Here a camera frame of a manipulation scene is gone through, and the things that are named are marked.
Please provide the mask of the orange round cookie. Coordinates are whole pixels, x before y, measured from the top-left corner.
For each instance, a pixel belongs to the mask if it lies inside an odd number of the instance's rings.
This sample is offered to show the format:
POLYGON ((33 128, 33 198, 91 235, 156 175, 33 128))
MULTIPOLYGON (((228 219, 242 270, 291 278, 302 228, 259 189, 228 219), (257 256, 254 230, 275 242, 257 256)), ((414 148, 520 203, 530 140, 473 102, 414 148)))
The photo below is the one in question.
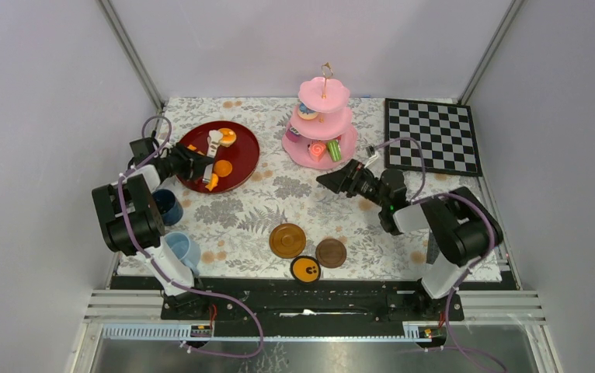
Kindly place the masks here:
POLYGON ((233 171, 233 165, 228 160, 218 160, 214 163, 213 173, 220 178, 229 176, 233 171))

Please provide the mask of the white cat-paw food tongs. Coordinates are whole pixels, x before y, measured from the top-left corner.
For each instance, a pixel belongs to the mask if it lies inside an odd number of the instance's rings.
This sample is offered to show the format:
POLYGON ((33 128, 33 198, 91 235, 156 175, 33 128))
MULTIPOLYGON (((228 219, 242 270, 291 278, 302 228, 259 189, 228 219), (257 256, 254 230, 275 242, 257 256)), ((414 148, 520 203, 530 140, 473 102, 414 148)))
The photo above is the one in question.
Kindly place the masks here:
POLYGON ((219 130, 211 130, 208 133, 208 150, 207 157, 211 160, 210 163, 204 169, 204 175, 202 178, 203 184, 209 184, 212 180, 214 158, 217 155, 217 150, 220 147, 221 140, 224 135, 219 130))

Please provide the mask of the orange pancake stack toy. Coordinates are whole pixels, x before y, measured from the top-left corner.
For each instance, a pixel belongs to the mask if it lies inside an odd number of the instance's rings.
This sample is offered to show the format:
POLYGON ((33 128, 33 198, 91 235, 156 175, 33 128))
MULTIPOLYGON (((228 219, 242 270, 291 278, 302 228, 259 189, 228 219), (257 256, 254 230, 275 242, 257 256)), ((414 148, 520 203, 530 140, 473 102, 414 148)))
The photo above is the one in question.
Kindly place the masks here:
POLYGON ((232 129, 223 127, 218 131, 221 134, 221 139, 218 142, 220 146, 228 148, 236 142, 237 134, 232 129))

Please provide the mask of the dark red round tray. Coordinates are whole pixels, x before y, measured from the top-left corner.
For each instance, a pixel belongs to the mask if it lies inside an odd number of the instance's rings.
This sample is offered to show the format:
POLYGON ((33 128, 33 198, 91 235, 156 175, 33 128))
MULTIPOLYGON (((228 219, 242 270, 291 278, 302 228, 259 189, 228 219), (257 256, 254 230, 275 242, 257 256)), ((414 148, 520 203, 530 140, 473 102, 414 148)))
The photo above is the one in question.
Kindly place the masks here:
POLYGON ((245 126, 226 120, 217 120, 198 125, 188 130, 179 138, 183 145, 194 145, 198 150, 206 152, 207 135, 210 130, 227 128, 236 134, 236 141, 229 147, 220 147, 216 161, 226 160, 232 164, 231 173, 220 179, 213 190, 208 190, 201 181, 189 181, 177 177, 184 187, 199 193, 225 193, 240 187, 256 170, 259 162, 260 148, 256 136, 245 126))

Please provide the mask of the blue frosted donut toy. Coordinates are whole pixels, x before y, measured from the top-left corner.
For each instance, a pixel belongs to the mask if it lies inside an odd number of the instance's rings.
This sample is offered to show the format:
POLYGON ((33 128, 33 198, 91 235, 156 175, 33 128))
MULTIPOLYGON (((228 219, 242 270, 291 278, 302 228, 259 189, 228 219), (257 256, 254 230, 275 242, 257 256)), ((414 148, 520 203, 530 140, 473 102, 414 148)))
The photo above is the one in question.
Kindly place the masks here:
POLYGON ((318 117, 319 112, 309 109, 304 103, 300 103, 297 108, 297 115, 302 120, 314 120, 318 117))

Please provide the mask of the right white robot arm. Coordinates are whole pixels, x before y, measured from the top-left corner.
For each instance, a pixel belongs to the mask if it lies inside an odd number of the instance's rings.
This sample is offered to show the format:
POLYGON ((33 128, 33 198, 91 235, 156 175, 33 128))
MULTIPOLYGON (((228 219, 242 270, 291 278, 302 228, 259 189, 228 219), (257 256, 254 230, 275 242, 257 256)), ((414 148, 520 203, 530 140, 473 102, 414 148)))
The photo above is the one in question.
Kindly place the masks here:
POLYGON ((386 169, 375 176, 355 159, 316 180, 333 193, 362 196, 379 206, 381 227, 391 235, 430 231, 440 253, 411 297, 421 319, 432 320, 442 313, 444 298, 459 286, 469 268, 503 240, 496 220, 467 187, 410 201, 402 172, 386 169))

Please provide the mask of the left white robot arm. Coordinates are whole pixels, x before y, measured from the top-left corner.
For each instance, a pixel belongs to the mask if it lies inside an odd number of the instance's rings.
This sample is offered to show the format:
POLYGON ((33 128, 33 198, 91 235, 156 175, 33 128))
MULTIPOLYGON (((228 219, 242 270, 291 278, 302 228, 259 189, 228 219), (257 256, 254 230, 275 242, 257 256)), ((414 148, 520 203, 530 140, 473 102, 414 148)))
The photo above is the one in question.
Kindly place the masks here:
POLYGON ((175 145, 161 156, 153 138, 130 143, 132 162, 117 180, 91 192, 103 240, 108 249, 141 261, 155 276, 167 297, 182 295, 179 309, 200 319, 209 309, 208 297, 196 290, 195 270, 182 263, 165 237, 165 223, 152 192, 168 178, 201 181, 214 164, 214 154, 203 155, 175 145))

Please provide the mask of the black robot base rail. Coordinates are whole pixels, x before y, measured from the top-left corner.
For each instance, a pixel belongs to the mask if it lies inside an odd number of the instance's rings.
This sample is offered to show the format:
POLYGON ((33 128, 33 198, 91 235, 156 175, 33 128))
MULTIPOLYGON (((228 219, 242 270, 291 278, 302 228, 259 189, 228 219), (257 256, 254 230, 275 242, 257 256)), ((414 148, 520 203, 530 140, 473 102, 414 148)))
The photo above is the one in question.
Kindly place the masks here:
POLYGON ((459 296, 427 301, 415 281, 204 277, 203 290, 225 298, 186 294, 179 305, 164 301, 163 320, 204 321, 214 334, 257 337, 394 337, 404 323, 438 326, 465 318, 459 296))

